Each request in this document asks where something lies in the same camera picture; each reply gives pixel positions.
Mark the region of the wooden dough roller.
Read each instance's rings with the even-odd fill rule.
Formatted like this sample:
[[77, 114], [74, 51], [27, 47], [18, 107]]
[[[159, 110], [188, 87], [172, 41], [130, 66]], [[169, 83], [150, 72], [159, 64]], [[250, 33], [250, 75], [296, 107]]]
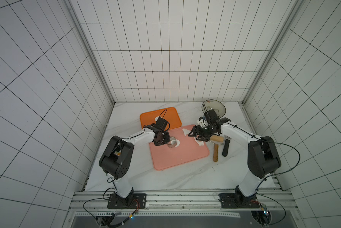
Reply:
[[213, 147], [213, 161], [218, 162], [219, 158], [219, 145], [224, 143], [224, 137], [213, 135], [210, 138], [210, 141], [214, 144]]

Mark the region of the white dough trim strip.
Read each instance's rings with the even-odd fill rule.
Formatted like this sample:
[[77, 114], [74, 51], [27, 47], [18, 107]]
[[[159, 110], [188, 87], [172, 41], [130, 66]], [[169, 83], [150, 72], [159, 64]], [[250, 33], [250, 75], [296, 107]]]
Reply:
[[[183, 128], [182, 130], [183, 130], [184, 136], [185, 136], [185, 137], [189, 137], [190, 130], [185, 129], [185, 128]], [[203, 142], [203, 141], [197, 140], [196, 137], [192, 137], [192, 138], [194, 139], [194, 141], [195, 141], [199, 146], [204, 146], [204, 142]]]

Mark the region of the small round metal cutter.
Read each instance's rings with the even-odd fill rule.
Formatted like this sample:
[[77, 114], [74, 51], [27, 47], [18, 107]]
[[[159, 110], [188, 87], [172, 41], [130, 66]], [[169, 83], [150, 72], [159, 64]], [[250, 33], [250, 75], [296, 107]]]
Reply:
[[168, 143], [167, 143], [167, 146], [169, 147], [169, 148], [175, 148], [175, 140], [176, 140], [176, 138], [175, 137], [170, 137], [170, 140], [168, 141]]

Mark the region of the pink silicone mat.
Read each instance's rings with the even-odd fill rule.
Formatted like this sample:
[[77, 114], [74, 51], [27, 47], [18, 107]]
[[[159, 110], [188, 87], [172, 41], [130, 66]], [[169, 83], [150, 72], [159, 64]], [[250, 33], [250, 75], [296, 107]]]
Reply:
[[167, 145], [155, 146], [153, 143], [149, 144], [155, 170], [162, 171], [209, 156], [207, 145], [204, 143], [204, 146], [199, 146], [192, 137], [185, 137], [183, 128], [191, 130], [193, 125], [191, 124], [169, 131], [170, 136], [180, 141], [178, 147], [169, 148]]

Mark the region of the black handled metal scraper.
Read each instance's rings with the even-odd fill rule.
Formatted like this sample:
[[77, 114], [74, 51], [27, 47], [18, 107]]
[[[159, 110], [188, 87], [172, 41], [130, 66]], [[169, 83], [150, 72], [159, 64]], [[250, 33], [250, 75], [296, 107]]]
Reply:
[[227, 157], [228, 156], [228, 150], [229, 150], [229, 144], [230, 144], [230, 139], [226, 138], [224, 141], [224, 147], [222, 151], [222, 156]]

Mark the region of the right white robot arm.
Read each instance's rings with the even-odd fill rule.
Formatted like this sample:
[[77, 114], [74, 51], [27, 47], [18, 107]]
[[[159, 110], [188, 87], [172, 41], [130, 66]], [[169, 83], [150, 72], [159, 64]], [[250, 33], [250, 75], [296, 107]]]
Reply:
[[204, 117], [199, 118], [198, 124], [192, 128], [188, 136], [208, 142], [214, 135], [231, 138], [247, 150], [249, 171], [235, 189], [236, 194], [241, 197], [254, 196], [267, 175], [281, 167], [280, 156], [271, 137], [250, 133], [230, 119], [219, 117], [216, 111], [211, 109], [204, 113]]

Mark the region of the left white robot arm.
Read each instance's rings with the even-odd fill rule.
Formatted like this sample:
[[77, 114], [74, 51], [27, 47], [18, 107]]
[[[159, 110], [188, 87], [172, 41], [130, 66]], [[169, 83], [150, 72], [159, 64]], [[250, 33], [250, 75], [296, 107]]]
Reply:
[[128, 172], [135, 148], [153, 143], [162, 146], [170, 141], [170, 123], [158, 117], [156, 123], [146, 125], [131, 136], [113, 136], [104, 150], [99, 166], [106, 174], [113, 177], [116, 194], [121, 199], [130, 198], [133, 187], [130, 185], [126, 173]]

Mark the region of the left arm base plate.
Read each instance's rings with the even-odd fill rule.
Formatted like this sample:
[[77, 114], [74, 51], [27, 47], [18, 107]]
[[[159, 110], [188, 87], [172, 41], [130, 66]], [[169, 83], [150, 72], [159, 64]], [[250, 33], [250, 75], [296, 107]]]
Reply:
[[121, 198], [116, 193], [109, 196], [108, 209], [144, 209], [147, 194], [131, 193], [127, 198]]

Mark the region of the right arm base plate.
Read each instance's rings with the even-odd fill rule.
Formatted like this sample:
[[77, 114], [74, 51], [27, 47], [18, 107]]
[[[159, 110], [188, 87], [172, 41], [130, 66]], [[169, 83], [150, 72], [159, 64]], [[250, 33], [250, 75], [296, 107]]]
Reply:
[[259, 209], [256, 195], [244, 197], [239, 193], [220, 193], [218, 200], [223, 209]]

